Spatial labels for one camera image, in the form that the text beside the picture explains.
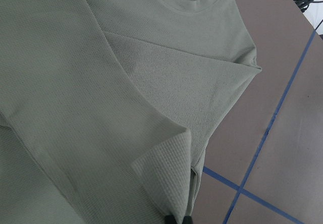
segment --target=garment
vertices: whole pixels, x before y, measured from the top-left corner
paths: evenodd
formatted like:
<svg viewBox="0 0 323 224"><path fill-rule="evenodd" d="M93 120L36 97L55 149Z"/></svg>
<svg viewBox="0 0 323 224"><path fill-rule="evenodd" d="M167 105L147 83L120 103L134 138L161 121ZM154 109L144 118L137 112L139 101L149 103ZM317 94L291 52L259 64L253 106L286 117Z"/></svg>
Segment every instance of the garment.
<svg viewBox="0 0 323 224"><path fill-rule="evenodd" d="M24 161L15 170L41 179L43 194L22 206L34 201L42 203L38 210L64 208L52 217L7 212L2 223L164 223L169 214L182 223L193 209L209 137L261 71L235 1L4 1L1 13L11 20L2 27L0 48L6 51L0 73L0 85L6 85L0 89L3 156L20 149ZM118 90L114 73L135 86ZM112 115L123 116L118 127ZM140 118L145 120L136 126ZM147 135L158 119L161 130ZM175 142L162 142L165 136ZM11 151L17 143L28 149ZM17 191L11 183L18 181L7 185L9 197ZM8 211L10 202L4 204Z"/></svg>

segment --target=t-shirt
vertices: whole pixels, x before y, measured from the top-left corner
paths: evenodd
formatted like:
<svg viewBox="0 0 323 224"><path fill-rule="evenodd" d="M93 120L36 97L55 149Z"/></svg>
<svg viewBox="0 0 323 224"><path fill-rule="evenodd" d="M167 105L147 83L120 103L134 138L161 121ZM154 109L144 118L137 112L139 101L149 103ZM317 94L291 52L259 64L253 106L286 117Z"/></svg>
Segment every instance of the t-shirt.
<svg viewBox="0 0 323 224"><path fill-rule="evenodd" d="M1 223L181 223L261 71L235 1L2 1Z"/></svg>

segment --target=blue line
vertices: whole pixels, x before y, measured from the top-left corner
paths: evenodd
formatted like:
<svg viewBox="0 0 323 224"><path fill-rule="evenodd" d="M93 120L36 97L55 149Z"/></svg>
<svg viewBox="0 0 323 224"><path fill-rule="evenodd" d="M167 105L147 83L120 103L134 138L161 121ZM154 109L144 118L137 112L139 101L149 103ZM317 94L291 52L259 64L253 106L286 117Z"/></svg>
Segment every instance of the blue line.
<svg viewBox="0 0 323 224"><path fill-rule="evenodd" d="M255 196L254 194L250 193L249 191L243 189L241 194L249 197L250 199L253 199L254 201L258 202L259 204L269 208L270 210L282 215L283 217L287 218L288 220L291 220L292 222L296 224L304 224L303 222L299 221L298 219L292 217L291 215L288 215L286 212L278 209L277 207L274 207L273 205L269 204L268 202L264 201L263 199L260 199L258 196Z"/></svg>
<svg viewBox="0 0 323 224"><path fill-rule="evenodd" d="M246 174L245 174L245 176L244 176L244 178L243 178L243 180L242 180L242 182L241 182L241 185L240 185L240 187L239 187L239 189L238 189L238 191L237 191L237 193L236 193L236 195L235 195L235 197L234 197L234 199L233 199L233 201L232 201L232 203L231 203L231 206L230 206L230 208L229 208L229 210L228 210L228 212L227 212L227 215L226 215L226 217L225 217L225 219L224 219L224 221L223 221L223 224L227 224L227 222L228 222L228 220L229 220L229 217L230 217L230 215L231 215L231 212L232 212L232 210L233 210L234 206L236 205L237 200L238 200L238 198L239 198L239 195L240 195L240 193L242 192L242 190L243 190L243 188L244 188L244 186L245 186L245 184L246 184L246 182L247 182L247 179L248 179L248 177L249 177L249 175L250 175L250 173L251 173L251 170L252 170L252 168L253 168L253 166L254 166L254 164L255 164L255 162L256 162L256 160L257 160L257 158L258 158L258 155L259 155L259 153L260 153L260 151L261 151L261 148L262 148L262 146L263 146L263 144L264 144L264 142L265 142L265 140L266 140L266 138L267 138L267 136L268 136L268 133L269 133L269 131L271 130L271 128L272 128L272 126L273 126L273 123L274 123L274 121L275 121L275 119L276 119L276 116L277 116L277 114L278 114L278 112L279 112L279 110L280 110L280 108L281 108L281 106L282 106L282 104L283 104L283 101L285 100L285 97L286 97L286 95L287 95L287 93L288 93L288 91L289 91L289 89L290 89L290 87L291 87L291 85L292 85L292 82L294 81L294 78L295 78L295 76L296 76L296 74L297 74L297 72L298 72L298 69L299 69L299 67L300 67L301 63L302 63L302 62L303 62L303 60L304 60L304 57L305 57L305 55L306 55L306 53L307 53L307 51L308 51L309 46L311 45L311 43L312 43L312 41L313 41L313 38L314 38L314 36L315 36L315 33L316 33L316 31L315 31L315 30L313 30L313 32L312 32L312 34L311 34L311 37L310 37L310 39L308 40L307 45L306 45L306 47L305 47L305 49L304 49L304 51L303 51L303 53L302 53L302 56L301 56L301 58L299 59L298 64L297 64L297 66L296 66L296 68L295 68L295 70L294 70L294 72L293 72L293 75L292 75L291 79L289 80L289 82L288 82L288 84L287 84L287 86L286 86L286 88L285 88L285 91L284 91L284 93L283 93L283 96L281 97L281 99L280 99L280 101L279 101L279 103L278 103L278 105L277 105L277 107L276 107L276 110L275 110L275 112L274 112L274 114L273 114L273 116L272 116L272 119L271 119L271 121L270 121L270 123L269 123L269 125L268 125L268 127L267 127L267 129L266 129L266 131L265 131L265 133L264 133L264 135L263 135L263 137L262 137L262 139L261 139L261 142L260 142L260 144L259 144L259 146L258 146L258 148L257 148L257 150L256 150L256 153L255 153L255 155L253 156L253 159L252 159L252 161L251 161L251 163L250 163L250 165L249 165L249 168L248 168L248 170L247 170L247 172L246 172Z"/></svg>
<svg viewBox="0 0 323 224"><path fill-rule="evenodd" d="M210 175L211 177L215 178L216 180L219 180L220 182L222 182L223 184L231 187L232 189L238 190L239 186L236 185L235 183L231 182L230 180L224 178L223 176L217 174L216 172L213 172L212 170L210 170L207 167L203 167L203 172L206 173L207 175Z"/></svg>

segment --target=blue grout line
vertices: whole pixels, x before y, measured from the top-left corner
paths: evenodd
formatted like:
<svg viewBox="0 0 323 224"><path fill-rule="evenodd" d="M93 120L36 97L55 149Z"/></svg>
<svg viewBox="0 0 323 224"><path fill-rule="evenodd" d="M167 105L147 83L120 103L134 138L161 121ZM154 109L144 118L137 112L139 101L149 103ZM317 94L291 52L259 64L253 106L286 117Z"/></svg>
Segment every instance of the blue grout line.
<svg viewBox="0 0 323 224"><path fill-rule="evenodd" d="M273 205L269 204L268 202L264 201L263 199L260 199L258 196L256 196L256 195L254 195L254 194L250 193L249 191L247 191L247 190L245 190L245 189L243 189L243 190L241 191L241 194L243 194L243 195L245 195L245 196L249 197L250 199L252 199L252 200L254 200L254 201L258 202L259 204L261 204L261 205L263 205L263 206L267 207L268 209L270 209L270 210L272 210L272 211L274 211L274 212L276 212L276 213L278 213L278 214L282 215L283 217L287 218L288 220L291 220L293 223L296 223L296 224L304 224L303 222L299 221L298 219L296 219L296 218L292 217L291 215L289 215L289 214L287 214L286 212L284 212L284 211L282 211L282 210L278 209L277 207L275 207L275 206L273 206Z"/></svg>
<svg viewBox="0 0 323 224"><path fill-rule="evenodd" d="M278 114L278 112L279 112L279 110L280 110L280 108L281 108L281 106L282 106L282 104L283 104L283 101L285 100L285 97L286 97L286 95L287 95L287 93L288 93L288 91L289 91L289 89L290 89L290 87L291 87L291 85L292 85L292 82L294 81L294 78L295 78L295 76L296 76L296 74L297 74L297 72L298 72L298 69L299 69L299 67L300 67L301 63L302 63L302 62L303 62L303 60L304 60L304 57L305 57L305 55L306 55L306 53L307 53L307 51L308 51L309 46L311 45L311 43L312 43L312 41L313 41L313 38L314 38L314 36L315 36L315 33L316 33L316 31L315 31L315 30L313 30L313 32L312 32L312 34L311 34L311 37L310 37L310 39L308 40L307 45L306 45L306 47L305 47L305 49L304 49L304 51L303 51L303 53L302 53L302 55L301 55L301 57L300 57L300 59L299 59L299 61L298 61L298 64L297 64L297 66L296 66L296 68L295 68L295 70L294 70L294 72L293 72L293 75L292 75L291 79L289 80L289 82L288 82L288 84L287 84L287 86L286 86L286 88L285 88L285 91L284 91L284 93L283 93L283 96L281 97L281 99L280 99L280 101L279 101L279 103L278 103L278 105L277 105L277 107L276 107L276 110L275 110L275 112L274 112L274 114L273 114L273 116L272 116L272 119L271 119L271 121L270 121L270 123L269 123L269 125L268 125L268 127L267 127L267 129L266 129L266 131L265 131L265 133L264 133L264 135L263 135L263 137L262 137L262 139L261 139L261 142L260 142L260 144L259 144L259 146L258 146L258 148L257 148L257 150L256 150L256 153L255 153L255 155L253 156L253 159L252 159L252 161L251 161L251 163L250 163L250 165L249 165L249 168L248 168L248 170L247 170L247 172L246 172L246 174L245 174L245 176L244 176L244 178L243 178L243 180L242 180L242 182L241 182L241 185L240 185L240 187L239 187L239 189L238 189L238 191L237 191L237 193L236 193L236 195L235 195L235 197L234 197L234 199L233 199L233 201L232 201L232 204L231 204L231 206L229 207L229 210L228 210L227 215L226 215L226 217L225 217L225 219L224 219L224 221L223 221L223 224L227 224L227 222L228 222L228 220L229 220L229 217L230 217L230 215L231 215L231 212L232 212L232 210L233 210L234 206L236 205L237 200L238 200L238 198L239 198L239 195L240 195L240 193L242 192L242 190L243 190L243 188L244 188L244 186L245 186L245 184L246 184L246 182L247 182L247 179L248 179L248 177L249 177L249 175L250 175L250 173L251 173L251 170L252 170L252 168L253 168L253 166L254 166L254 164L255 164L255 162L256 162L256 160L257 160L257 158L258 158L258 155L259 155L259 153L260 153L260 151L261 151L261 148L262 148L262 146L263 146L263 144L264 144L264 142L265 142L265 140L266 140L266 138L267 138L267 136L268 136L268 133L269 133L269 131L271 130L271 128L272 128L272 126L273 126L273 123L274 123L274 121L275 121L275 119L276 119L276 116L277 116L277 114Z"/></svg>
<svg viewBox="0 0 323 224"><path fill-rule="evenodd" d="M238 190L239 186L236 185L235 183L231 182L230 180L224 178L223 176L217 174L216 172L213 172L212 170L210 170L207 167L203 167L203 172L206 173L207 175L210 175L211 177L215 178L216 180L219 180L220 182L222 182L223 184L231 187L232 189Z"/></svg>

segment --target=fabric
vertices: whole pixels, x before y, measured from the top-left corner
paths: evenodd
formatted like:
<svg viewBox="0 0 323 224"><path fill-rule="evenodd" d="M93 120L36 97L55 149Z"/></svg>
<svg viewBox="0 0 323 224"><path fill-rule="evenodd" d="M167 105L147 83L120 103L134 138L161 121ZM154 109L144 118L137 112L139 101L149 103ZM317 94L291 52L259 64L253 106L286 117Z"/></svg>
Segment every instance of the fabric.
<svg viewBox="0 0 323 224"><path fill-rule="evenodd" d="M191 221L208 140L261 72L235 1L3 5L0 222Z"/></svg>

